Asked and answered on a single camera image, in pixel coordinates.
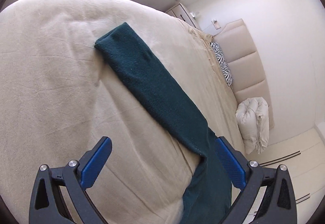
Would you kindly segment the beige bed sheet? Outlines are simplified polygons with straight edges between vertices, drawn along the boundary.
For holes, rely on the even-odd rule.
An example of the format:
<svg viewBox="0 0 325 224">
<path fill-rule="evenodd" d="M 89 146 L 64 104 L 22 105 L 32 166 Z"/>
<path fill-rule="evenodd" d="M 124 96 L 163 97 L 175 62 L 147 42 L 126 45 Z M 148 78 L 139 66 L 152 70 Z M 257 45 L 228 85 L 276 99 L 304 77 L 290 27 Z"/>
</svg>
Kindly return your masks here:
<svg viewBox="0 0 325 224">
<path fill-rule="evenodd" d="M 108 223 L 178 223 L 199 157 L 148 114 L 94 50 L 128 23 L 219 136 L 244 144 L 211 36 L 130 0 L 18 0 L 1 12 L 1 197 L 27 223 L 42 164 L 61 167 L 102 136 L 113 151 L 88 193 Z"/>
</svg>

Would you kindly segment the folded white duvet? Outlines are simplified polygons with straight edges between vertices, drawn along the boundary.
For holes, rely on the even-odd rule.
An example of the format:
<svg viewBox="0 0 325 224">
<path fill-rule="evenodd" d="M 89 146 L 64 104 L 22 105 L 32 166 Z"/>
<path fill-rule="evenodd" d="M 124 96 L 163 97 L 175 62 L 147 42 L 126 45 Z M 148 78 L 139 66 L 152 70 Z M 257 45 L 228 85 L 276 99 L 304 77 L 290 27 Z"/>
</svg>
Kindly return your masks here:
<svg viewBox="0 0 325 224">
<path fill-rule="evenodd" d="M 260 154 L 268 146 L 268 110 L 268 103 L 263 97 L 248 98 L 237 107 L 235 115 L 247 155 L 254 150 Z"/>
</svg>

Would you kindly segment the beige padded headboard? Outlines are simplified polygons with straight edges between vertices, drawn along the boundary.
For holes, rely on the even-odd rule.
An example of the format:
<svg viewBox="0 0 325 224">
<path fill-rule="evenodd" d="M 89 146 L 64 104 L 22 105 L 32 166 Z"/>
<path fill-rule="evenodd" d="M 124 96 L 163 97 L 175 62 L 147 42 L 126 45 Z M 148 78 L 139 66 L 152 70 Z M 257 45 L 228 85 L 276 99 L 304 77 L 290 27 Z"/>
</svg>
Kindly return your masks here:
<svg viewBox="0 0 325 224">
<path fill-rule="evenodd" d="M 268 104 L 269 128 L 274 128 L 271 94 L 264 67 L 243 19 L 230 22 L 213 41 L 218 43 L 233 76 L 232 91 L 238 103 L 262 97 Z"/>
</svg>

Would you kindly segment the wall power socket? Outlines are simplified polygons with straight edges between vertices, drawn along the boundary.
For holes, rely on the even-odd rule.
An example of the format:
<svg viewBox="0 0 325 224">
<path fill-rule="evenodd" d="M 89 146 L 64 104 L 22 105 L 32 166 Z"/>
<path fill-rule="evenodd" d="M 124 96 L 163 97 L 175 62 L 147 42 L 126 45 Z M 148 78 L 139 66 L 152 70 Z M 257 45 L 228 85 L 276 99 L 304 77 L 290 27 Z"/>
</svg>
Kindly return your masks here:
<svg viewBox="0 0 325 224">
<path fill-rule="evenodd" d="M 216 30 L 221 29 L 221 25 L 216 19 L 212 19 L 211 23 L 213 24 Z"/>
</svg>

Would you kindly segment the zebra print pillow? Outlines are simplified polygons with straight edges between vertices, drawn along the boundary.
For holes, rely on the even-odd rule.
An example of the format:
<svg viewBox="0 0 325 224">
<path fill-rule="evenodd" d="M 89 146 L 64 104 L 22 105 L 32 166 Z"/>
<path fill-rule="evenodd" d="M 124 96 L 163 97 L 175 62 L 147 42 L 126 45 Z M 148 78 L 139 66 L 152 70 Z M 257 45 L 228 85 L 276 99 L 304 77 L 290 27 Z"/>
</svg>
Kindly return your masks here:
<svg viewBox="0 0 325 224">
<path fill-rule="evenodd" d="M 228 63 L 225 60 L 224 53 L 221 49 L 221 46 L 216 42 L 211 42 L 210 46 L 217 58 L 217 61 L 221 68 L 221 71 L 224 74 L 227 86 L 230 87 L 232 85 L 232 82 L 234 79 L 233 79 L 230 67 L 228 66 Z"/>
</svg>

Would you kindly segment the white wardrobe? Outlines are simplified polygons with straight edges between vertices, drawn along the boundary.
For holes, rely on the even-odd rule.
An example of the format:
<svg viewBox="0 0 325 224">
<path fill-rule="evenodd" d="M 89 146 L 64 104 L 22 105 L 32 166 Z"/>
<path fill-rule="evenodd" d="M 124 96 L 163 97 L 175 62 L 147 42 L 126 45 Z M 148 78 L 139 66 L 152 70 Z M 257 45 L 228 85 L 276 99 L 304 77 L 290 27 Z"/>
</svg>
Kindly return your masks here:
<svg viewBox="0 0 325 224">
<path fill-rule="evenodd" d="M 295 192 L 297 222 L 307 223 L 324 197 L 324 143 L 316 129 L 270 145 L 263 153 L 247 158 L 262 167 L 284 164 Z"/>
</svg>

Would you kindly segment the beige bedside table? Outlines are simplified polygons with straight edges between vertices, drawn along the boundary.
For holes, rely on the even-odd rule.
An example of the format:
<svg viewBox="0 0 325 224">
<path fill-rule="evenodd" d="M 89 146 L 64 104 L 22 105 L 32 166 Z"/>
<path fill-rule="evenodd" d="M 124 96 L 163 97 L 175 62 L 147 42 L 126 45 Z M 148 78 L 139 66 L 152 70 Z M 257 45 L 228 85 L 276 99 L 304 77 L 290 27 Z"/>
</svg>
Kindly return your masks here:
<svg viewBox="0 0 325 224">
<path fill-rule="evenodd" d="M 201 30 L 199 24 L 196 22 L 196 19 L 190 14 L 190 12 L 186 9 L 184 5 L 181 3 L 175 5 L 174 7 L 168 9 L 166 13 L 170 16 L 181 19 L 186 22 L 190 26 Z"/>
</svg>

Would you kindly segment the dark teal knit sweater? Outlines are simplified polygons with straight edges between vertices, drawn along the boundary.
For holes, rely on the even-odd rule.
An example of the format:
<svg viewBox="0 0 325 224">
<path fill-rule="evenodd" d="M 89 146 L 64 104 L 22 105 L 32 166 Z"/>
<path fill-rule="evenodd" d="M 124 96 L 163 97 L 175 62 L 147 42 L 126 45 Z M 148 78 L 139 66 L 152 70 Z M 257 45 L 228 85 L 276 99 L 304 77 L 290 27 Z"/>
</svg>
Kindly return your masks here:
<svg viewBox="0 0 325 224">
<path fill-rule="evenodd" d="M 99 38 L 95 49 L 147 112 L 200 158 L 183 195 L 181 223 L 225 223 L 231 208 L 223 168 L 228 152 L 202 113 L 127 23 Z"/>
</svg>

